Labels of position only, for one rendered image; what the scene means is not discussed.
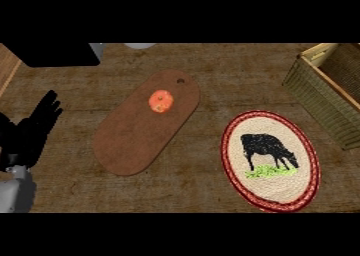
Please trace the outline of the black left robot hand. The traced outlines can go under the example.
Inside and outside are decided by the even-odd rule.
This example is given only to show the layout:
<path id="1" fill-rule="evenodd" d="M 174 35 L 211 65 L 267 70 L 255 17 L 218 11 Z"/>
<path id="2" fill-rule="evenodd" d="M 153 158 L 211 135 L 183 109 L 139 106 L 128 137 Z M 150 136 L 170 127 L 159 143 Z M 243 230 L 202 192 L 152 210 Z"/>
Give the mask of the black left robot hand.
<path id="1" fill-rule="evenodd" d="M 47 136 L 62 114 L 53 90 L 44 95 L 32 114 L 18 124 L 0 112 L 0 171 L 16 165 L 31 168 L 40 159 Z"/>

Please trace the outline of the orange red pear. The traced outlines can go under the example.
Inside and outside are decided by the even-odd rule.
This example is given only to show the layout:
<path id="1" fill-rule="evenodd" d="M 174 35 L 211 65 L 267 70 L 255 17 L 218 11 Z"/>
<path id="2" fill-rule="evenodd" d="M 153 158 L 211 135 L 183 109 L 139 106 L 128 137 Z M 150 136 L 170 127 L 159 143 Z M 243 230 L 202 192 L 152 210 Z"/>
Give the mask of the orange red pear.
<path id="1" fill-rule="evenodd" d="M 165 113 L 174 104 L 174 97 L 167 90 L 156 90 L 149 97 L 147 103 L 153 112 Z"/>

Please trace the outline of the oval cow print placemat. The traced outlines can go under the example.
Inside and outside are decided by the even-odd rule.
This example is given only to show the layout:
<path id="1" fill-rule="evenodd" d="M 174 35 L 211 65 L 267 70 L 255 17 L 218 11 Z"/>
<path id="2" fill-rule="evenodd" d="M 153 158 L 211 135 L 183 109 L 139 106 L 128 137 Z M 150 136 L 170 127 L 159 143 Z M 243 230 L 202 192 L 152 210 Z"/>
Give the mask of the oval cow print placemat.
<path id="1" fill-rule="evenodd" d="M 285 117 L 264 110 L 240 113 L 224 129 L 220 154 L 230 183 L 251 205 L 277 213 L 307 206 L 319 189 L 319 159 Z"/>

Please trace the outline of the green wicker basket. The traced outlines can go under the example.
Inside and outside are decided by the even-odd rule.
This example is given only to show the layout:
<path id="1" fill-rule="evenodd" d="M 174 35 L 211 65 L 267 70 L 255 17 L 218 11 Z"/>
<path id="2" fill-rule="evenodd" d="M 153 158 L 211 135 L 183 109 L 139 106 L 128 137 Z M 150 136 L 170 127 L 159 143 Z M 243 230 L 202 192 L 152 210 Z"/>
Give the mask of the green wicker basket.
<path id="1" fill-rule="evenodd" d="M 301 52 L 283 87 L 344 150 L 360 147 L 360 43 Z"/>

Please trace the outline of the brown wooden cabinet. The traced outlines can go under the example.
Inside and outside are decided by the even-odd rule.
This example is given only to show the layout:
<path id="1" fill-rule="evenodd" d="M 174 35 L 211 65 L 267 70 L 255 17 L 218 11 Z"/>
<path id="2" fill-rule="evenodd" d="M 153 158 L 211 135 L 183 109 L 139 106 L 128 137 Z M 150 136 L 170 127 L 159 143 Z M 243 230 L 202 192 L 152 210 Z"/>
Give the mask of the brown wooden cabinet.
<path id="1" fill-rule="evenodd" d="M 12 81 L 22 61 L 0 43 L 0 98 Z"/>

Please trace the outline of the brown oval cutting board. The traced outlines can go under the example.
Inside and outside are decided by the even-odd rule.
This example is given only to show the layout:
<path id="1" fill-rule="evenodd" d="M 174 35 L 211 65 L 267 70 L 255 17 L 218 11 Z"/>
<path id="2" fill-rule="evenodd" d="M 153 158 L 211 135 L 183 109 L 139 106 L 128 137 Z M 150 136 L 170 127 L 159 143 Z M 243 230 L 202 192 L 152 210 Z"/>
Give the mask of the brown oval cutting board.
<path id="1" fill-rule="evenodd" d="M 174 98 L 164 113 L 149 106 L 158 90 L 168 91 Z M 131 176 L 149 167 L 196 110 L 199 98 L 199 86 L 183 71 L 162 70 L 147 78 L 94 133 L 94 156 L 111 173 Z"/>

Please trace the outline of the black appliance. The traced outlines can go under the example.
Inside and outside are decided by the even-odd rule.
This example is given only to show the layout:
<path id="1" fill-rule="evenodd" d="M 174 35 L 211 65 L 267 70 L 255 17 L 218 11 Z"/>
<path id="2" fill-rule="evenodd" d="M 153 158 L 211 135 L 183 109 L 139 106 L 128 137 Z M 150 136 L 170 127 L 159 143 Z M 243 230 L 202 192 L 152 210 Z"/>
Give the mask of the black appliance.
<path id="1" fill-rule="evenodd" d="M 3 45 L 32 68 L 97 66 L 105 43 L 18 43 Z"/>

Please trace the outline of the pale grey round object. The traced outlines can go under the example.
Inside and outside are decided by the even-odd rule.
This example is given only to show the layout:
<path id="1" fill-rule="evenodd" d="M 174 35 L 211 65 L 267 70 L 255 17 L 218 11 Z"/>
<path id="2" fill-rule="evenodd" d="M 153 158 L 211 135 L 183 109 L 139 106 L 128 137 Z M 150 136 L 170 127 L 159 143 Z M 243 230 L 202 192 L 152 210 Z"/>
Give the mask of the pale grey round object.
<path id="1" fill-rule="evenodd" d="M 124 43 L 124 45 L 131 49 L 147 49 L 150 48 L 156 43 Z"/>

